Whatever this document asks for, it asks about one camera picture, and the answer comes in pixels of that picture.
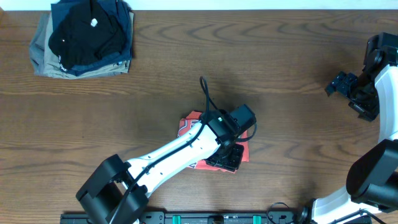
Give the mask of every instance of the red cloth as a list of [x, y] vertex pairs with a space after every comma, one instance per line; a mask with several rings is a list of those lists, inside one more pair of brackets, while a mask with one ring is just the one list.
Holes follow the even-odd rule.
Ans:
[[[180, 137], [184, 135], [189, 129], [193, 127], [194, 124], [199, 122], [199, 117], [201, 115], [201, 112], [196, 112], [192, 111], [186, 118], [180, 120], [180, 128], [178, 130], [177, 137]], [[248, 132], [245, 131], [241, 138], [247, 138], [248, 137]], [[238, 144], [242, 145], [244, 147], [243, 150], [243, 157], [242, 157], [242, 162], [249, 162], [249, 145], [248, 142], [238, 142]], [[189, 165], [190, 168], [194, 169], [204, 169], [204, 170], [221, 170], [221, 171], [228, 171], [225, 169], [221, 169], [219, 167], [213, 167], [209, 166], [206, 164], [205, 161], [201, 160], [198, 161], [194, 164]]]

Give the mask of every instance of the white backdrop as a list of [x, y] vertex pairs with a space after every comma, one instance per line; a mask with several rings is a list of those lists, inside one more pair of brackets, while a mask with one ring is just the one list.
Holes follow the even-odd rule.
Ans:
[[[125, 0], [134, 10], [398, 9], [398, 0]], [[50, 10], [58, 0], [0, 0], [4, 10]]]

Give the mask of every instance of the wooden table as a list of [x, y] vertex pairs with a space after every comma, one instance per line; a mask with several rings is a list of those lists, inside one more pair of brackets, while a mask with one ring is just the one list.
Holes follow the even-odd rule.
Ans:
[[[33, 75], [40, 13], [0, 19], [0, 223], [82, 211], [75, 194], [102, 160], [151, 152], [204, 109], [201, 75], [219, 107], [257, 114], [251, 161], [235, 175], [185, 169], [151, 207], [299, 207], [342, 187], [377, 143], [379, 119], [357, 119], [323, 89], [341, 70], [360, 73], [367, 39], [396, 33], [397, 11], [137, 11], [130, 73], [75, 81]], [[397, 212], [380, 217], [398, 223]]]

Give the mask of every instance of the gray cloth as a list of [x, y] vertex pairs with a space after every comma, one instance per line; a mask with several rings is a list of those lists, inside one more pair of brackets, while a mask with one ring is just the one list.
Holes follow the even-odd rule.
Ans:
[[35, 71], [35, 75], [42, 74], [44, 69], [44, 39], [48, 21], [48, 14], [42, 14], [40, 16], [36, 33], [29, 44], [29, 57]]
[[[134, 14], [130, 12], [130, 19], [131, 21], [134, 18]], [[104, 77], [104, 76], [109, 76], [109, 73], [112, 73], [112, 75], [117, 75], [115, 72], [123, 72], [127, 73], [129, 70], [129, 65], [130, 61], [123, 61], [121, 64], [111, 64], [111, 65], [105, 65], [101, 67], [98, 70], [86, 72], [82, 75], [79, 75], [78, 77], [61, 72], [59, 69], [59, 62], [58, 62], [58, 57], [52, 53], [52, 51], [49, 48], [49, 38], [53, 32], [53, 25], [52, 25], [52, 16], [49, 17], [49, 22], [47, 24], [46, 28], [46, 33], [45, 33], [45, 43], [44, 43], [44, 72], [43, 74], [47, 77], [52, 77], [52, 78], [66, 78], [66, 79], [79, 79], [79, 78], [91, 78], [91, 77]]]

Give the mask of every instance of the folded cloth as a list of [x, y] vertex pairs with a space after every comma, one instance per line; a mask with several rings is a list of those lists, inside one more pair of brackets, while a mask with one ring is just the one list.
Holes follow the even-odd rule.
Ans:
[[125, 43], [126, 35], [116, 17], [107, 15], [96, 0], [73, 6], [49, 39], [64, 71], [121, 52]]
[[[134, 14], [130, 12], [131, 21], [134, 18]], [[113, 63], [100, 67], [97, 70], [90, 72], [85, 72], [80, 76], [74, 76], [59, 69], [58, 57], [52, 53], [49, 49], [48, 41], [52, 34], [52, 16], [49, 16], [49, 22], [47, 23], [45, 42], [44, 42], [44, 70], [42, 76], [51, 78], [65, 78], [65, 79], [80, 79], [80, 78], [98, 78], [98, 77], [108, 77], [114, 76], [121, 73], [127, 73], [129, 70], [130, 61], [123, 61], [122, 64]]]
[[[64, 20], [66, 15], [69, 13], [69, 10], [82, 1], [84, 0], [61, 0], [56, 4], [52, 4], [53, 30], [55, 30], [59, 23]], [[122, 61], [132, 59], [132, 18], [129, 15], [128, 5], [122, 1], [115, 2], [109, 0], [98, 0], [98, 4], [104, 9], [107, 15], [115, 16], [122, 27], [122, 30], [126, 34], [127, 41], [123, 47], [123, 51], [110, 54], [89, 65], [74, 65], [67, 71], [62, 70], [63, 72], [79, 76], [85, 72], [97, 70], [105, 65], [120, 63]]]
[[35, 35], [29, 44], [29, 57], [35, 75], [43, 74], [45, 29], [49, 22], [48, 14], [41, 14]]
[[[194, 124], [196, 124], [197, 122], [199, 122], [199, 117], [201, 115], [201, 112], [197, 112], [197, 111], [192, 111], [186, 118], [181, 119], [180, 120], [180, 128], [178, 130], [178, 134], [177, 137], [180, 137], [182, 135], [184, 135], [185, 133], [187, 133]], [[245, 131], [241, 138], [247, 138], [248, 137], [248, 132]], [[248, 142], [237, 142], [237, 144], [240, 144], [243, 146], [243, 156], [242, 156], [242, 162], [249, 162], [249, 144]], [[209, 166], [206, 164], [206, 161], [201, 160], [198, 161], [194, 164], [189, 165], [190, 168], [194, 168], [194, 169], [202, 169], [202, 170], [221, 170], [224, 172], [230, 172], [226, 169], [222, 169], [219, 167], [213, 167], [213, 166]]]

